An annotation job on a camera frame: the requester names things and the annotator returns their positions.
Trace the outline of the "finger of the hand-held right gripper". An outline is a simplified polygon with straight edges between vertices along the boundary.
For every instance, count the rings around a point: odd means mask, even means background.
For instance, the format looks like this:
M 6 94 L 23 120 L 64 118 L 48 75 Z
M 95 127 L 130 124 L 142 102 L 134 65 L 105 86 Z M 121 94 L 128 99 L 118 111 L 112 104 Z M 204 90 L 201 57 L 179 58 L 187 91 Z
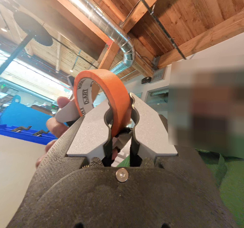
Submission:
M 57 122 L 67 125 L 73 125 L 75 122 L 82 124 L 83 117 L 78 112 L 74 98 L 66 106 L 58 110 L 55 119 Z
M 118 153 L 125 147 L 125 145 L 132 138 L 132 128 L 124 127 L 112 140 L 112 148 L 116 149 Z

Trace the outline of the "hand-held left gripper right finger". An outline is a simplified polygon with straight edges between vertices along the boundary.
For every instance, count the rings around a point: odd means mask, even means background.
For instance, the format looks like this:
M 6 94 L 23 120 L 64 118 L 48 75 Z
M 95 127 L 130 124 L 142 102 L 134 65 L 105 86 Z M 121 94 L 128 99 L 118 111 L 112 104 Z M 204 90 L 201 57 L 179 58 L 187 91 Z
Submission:
M 159 114 L 134 93 L 129 93 L 132 110 L 132 129 L 130 158 L 147 157 L 156 160 L 158 156 L 176 156 L 174 145 L 169 144 L 168 132 Z

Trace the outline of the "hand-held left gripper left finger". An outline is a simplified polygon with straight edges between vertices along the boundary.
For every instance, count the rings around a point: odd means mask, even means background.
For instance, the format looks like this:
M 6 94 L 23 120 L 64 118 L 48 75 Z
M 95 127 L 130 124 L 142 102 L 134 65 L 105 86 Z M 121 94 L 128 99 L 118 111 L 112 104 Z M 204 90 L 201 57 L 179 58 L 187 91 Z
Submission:
M 108 99 L 88 112 L 68 151 L 68 157 L 86 157 L 92 159 L 98 157 L 104 159 L 112 156 L 111 128 L 112 109 Z

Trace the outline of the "orange tape roll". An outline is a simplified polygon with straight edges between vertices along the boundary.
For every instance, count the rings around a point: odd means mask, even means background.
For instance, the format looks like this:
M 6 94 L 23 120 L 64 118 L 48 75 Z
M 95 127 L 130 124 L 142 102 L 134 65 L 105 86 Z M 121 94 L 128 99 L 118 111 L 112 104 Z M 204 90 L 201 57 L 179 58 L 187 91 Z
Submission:
M 93 109 L 92 85 L 97 84 L 108 99 L 112 108 L 111 135 L 115 137 L 127 126 L 131 118 L 131 100 L 126 87 L 111 71 L 105 69 L 85 70 L 74 80 L 74 101 L 80 116 L 85 116 Z

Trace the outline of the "person's right hand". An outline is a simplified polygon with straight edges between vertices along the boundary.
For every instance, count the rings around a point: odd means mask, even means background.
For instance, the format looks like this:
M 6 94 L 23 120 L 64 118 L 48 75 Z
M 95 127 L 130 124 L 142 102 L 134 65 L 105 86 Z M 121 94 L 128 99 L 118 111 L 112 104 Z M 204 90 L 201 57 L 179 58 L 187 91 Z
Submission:
M 65 107 L 69 102 L 70 102 L 70 100 L 66 97 L 61 96 L 61 97 L 57 98 L 57 104 L 58 104 L 59 108 Z M 54 117 L 47 120 L 46 126 L 47 126 L 48 130 L 56 138 L 60 138 L 69 129 L 68 126 L 66 126 L 64 123 L 58 122 Z M 36 168 L 38 168 L 38 166 L 40 165 L 42 160 L 47 156 L 48 151 L 51 149 L 51 147 L 55 144 L 56 141 L 57 140 L 52 140 L 46 145 L 45 154 L 37 160 L 37 162 L 35 164 Z

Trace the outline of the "shallow blue tool tray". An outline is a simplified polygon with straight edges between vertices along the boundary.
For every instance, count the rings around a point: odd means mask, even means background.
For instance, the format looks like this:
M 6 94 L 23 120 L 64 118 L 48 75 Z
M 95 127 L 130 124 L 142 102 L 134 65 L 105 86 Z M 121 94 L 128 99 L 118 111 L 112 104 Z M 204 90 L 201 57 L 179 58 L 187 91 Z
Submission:
M 28 142 L 47 145 L 50 141 L 57 138 L 50 133 L 50 131 L 34 130 L 32 126 L 7 126 L 6 124 L 0 125 L 0 135 L 16 138 Z

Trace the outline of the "black floor lamp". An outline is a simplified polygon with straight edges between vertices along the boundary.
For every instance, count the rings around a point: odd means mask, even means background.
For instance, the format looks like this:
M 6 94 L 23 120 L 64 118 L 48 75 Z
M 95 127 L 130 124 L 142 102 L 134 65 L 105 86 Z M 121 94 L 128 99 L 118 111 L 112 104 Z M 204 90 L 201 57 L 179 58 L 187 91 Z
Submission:
M 41 45 L 50 47 L 53 45 L 52 36 L 48 31 L 34 18 L 21 11 L 15 11 L 13 14 L 14 20 L 17 25 L 26 33 L 26 37 L 11 53 L 7 60 L 0 67 L 0 74 L 2 74 L 10 63 L 17 58 L 20 52 L 26 47 L 26 45 L 34 39 Z

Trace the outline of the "metal ceiling pipe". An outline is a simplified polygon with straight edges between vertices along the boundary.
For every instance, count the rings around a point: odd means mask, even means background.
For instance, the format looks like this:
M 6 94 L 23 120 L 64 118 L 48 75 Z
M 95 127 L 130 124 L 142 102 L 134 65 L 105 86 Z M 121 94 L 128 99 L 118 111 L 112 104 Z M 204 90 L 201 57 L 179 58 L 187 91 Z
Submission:
M 151 7 L 157 2 L 157 0 L 140 0 L 138 5 L 135 8 L 132 8 L 131 12 L 123 22 L 123 29 L 124 31 L 128 32 L 130 31 L 136 23 L 143 17 L 143 15 L 148 12 L 151 17 L 154 19 L 154 21 L 158 24 L 158 26 L 161 28 L 163 33 L 166 35 L 168 40 L 171 42 L 173 47 L 178 51 L 180 56 L 183 59 L 186 59 L 182 51 L 179 49 L 177 44 L 175 43 L 174 39 L 169 35 L 169 33 L 166 31 L 165 27 L 162 25 L 160 20 L 155 16 L 154 10 L 151 9 Z

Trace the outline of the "blue partition wall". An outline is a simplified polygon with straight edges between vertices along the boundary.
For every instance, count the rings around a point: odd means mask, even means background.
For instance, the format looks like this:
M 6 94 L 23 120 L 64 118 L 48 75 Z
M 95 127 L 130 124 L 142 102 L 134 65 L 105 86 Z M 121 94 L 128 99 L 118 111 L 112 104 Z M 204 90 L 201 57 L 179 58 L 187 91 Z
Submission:
M 0 124 L 6 124 L 7 126 L 32 126 L 32 130 L 44 130 L 47 131 L 46 122 L 52 116 L 47 115 L 38 110 L 27 107 L 23 104 L 13 102 L 11 103 L 1 114 Z

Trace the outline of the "silver ceiling duct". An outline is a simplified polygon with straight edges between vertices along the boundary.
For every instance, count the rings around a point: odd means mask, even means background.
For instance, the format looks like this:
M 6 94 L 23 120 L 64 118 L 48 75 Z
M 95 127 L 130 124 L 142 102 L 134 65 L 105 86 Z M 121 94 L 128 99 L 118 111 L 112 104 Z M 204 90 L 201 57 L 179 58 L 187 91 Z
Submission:
M 135 49 L 132 39 L 93 0 L 68 0 L 89 21 L 119 46 L 124 56 L 110 71 L 116 75 L 133 65 Z

